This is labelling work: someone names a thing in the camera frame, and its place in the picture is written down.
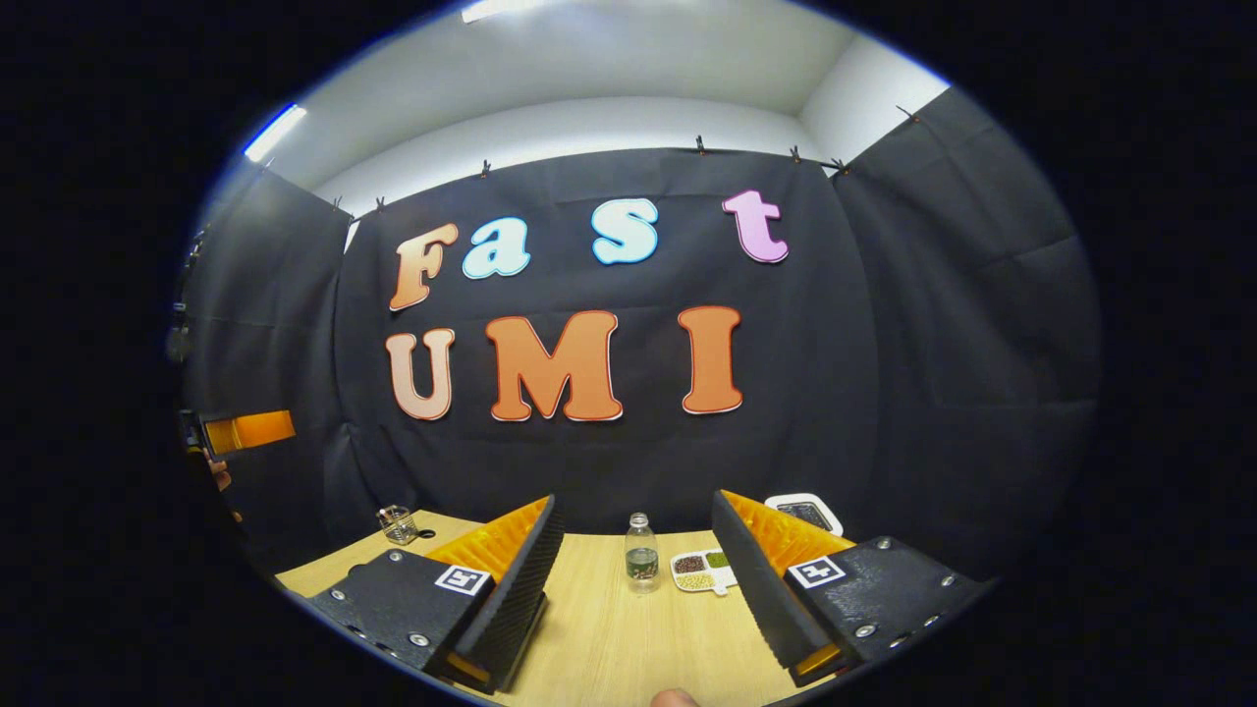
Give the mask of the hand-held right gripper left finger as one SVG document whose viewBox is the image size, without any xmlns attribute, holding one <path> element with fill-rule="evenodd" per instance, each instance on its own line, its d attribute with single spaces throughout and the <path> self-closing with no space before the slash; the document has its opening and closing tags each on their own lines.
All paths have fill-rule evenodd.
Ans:
<svg viewBox="0 0 1257 707">
<path fill-rule="evenodd" d="M 563 531 L 549 494 L 426 555 L 383 552 L 310 604 L 412 671 L 493 694 L 528 647 Z"/>
</svg>

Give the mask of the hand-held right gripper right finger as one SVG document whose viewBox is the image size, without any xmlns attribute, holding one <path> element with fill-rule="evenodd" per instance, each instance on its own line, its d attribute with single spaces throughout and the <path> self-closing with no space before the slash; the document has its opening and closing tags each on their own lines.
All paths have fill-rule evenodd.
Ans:
<svg viewBox="0 0 1257 707">
<path fill-rule="evenodd" d="M 727 489 L 711 528 L 797 687 L 892 660 L 993 587 L 897 538 L 856 543 Z"/>
</svg>

